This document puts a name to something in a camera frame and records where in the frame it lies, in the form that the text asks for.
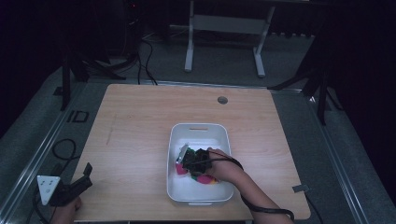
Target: white container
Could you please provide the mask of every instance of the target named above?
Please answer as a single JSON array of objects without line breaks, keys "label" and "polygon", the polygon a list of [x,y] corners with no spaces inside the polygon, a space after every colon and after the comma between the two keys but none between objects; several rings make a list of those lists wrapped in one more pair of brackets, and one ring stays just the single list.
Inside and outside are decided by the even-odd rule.
[{"label": "white container", "polygon": [[233,185],[220,181],[217,184],[201,184],[190,175],[178,175],[176,160],[180,149],[188,144],[198,150],[219,148],[231,156],[230,143],[225,128],[213,123],[179,123],[171,132],[168,150],[166,188],[169,197],[183,205],[221,205],[233,196]]}]

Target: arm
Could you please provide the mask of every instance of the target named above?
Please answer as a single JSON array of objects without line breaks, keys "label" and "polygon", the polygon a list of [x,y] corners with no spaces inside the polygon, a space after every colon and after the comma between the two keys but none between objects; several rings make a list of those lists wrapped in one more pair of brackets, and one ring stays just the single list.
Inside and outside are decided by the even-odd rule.
[{"label": "arm", "polygon": [[[228,157],[224,152],[219,149],[208,149],[210,159],[219,159],[224,156]],[[212,168],[206,171],[209,175],[223,181],[230,182],[236,186],[241,192],[241,195],[250,203],[265,208],[279,208],[251,179],[251,177],[236,164],[230,161],[212,161]],[[292,223],[287,215],[283,214],[267,214],[251,212],[255,223]]]},{"label": "arm", "polygon": [[51,207],[52,219],[51,224],[71,224],[74,223],[77,210],[81,207],[82,202],[79,197],[63,207]]}]

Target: dark background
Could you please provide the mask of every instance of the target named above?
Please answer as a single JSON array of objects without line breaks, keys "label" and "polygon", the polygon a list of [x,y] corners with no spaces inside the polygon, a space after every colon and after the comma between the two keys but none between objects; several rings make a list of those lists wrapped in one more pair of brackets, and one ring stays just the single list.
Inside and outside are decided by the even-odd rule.
[{"label": "dark background", "polygon": [[[72,25],[68,39],[73,48],[88,43],[101,52],[92,53],[98,58],[108,56],[106,49],[114,40],[98,33],[99,23],[92,14],[92,3],[98,9],[108,8],[101,1],[60,1],[53,10],[71,13],[80,26]],[[188,23],[188,1],[145,1],[146,21],[166,38],[168,25]],[[352,121],[361,141],[386,187],[396,202],[396,3],[392,0],[351,1],[352,7],[336,9],[334,23],[323,27],[329,35],[316,38],[312,50],[305,57],[306,64],[315,66],[326,56],[327,46],[332,49],[330,84]],[[249,5],[239,6],[249,10]],[[260,16],[257,6],[251,10]],[[208,1],[198,10],[213,9]],[[49,74],[61,66],[61,50],[53,31],[49,29],[48,14],[42,4],[30,1],[2,1],[0,6],[0,135],[2,136],[26,107]],[[221,13],[243,13],[246,10],[230,10]],[[323,7],[284,4],[276,9],[271,32],[317,35],[329,11]],[[318,51],[323,49],[321,57]]]}]

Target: table top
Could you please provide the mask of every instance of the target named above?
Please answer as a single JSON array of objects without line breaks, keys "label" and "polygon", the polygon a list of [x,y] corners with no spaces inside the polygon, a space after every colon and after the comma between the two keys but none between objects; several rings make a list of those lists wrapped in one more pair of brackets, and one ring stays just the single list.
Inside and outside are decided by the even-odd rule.
[{"label": "table top", "polygon": [[224,126],[233,157],[264,192],[296,219],[309,218],[304,194],[292,189],[301,182],[268,90],[113,84],[73,177],[92,165],[76,221],[252,219],[237,189],[222,206],[180,206],[168,197],[167,153],[178,123]]}]

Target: hand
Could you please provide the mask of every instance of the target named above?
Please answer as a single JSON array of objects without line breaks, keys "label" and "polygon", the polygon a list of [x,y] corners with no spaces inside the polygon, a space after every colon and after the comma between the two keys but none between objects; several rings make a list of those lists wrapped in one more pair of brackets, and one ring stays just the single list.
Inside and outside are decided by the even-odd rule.
[{"label": "hand", "polygon": [[[209,147],[207,150],[209,151],[210,159],[231,158],[220,149]],[[212,161],[212,168],[206,170],[206,173],[218,180],[234,183],[234,181],[238,179],[238,176],[242,175],[244,171],[232,161]]]},{"label": "hand", "polygon": [[74,223],[75,214],[77,210],[82,206],[82,201],[79,196],[70,202],[69,204],[62,207],[51,207],[51,213],[53,217],[50,223],[56,224],[69,224]]}]

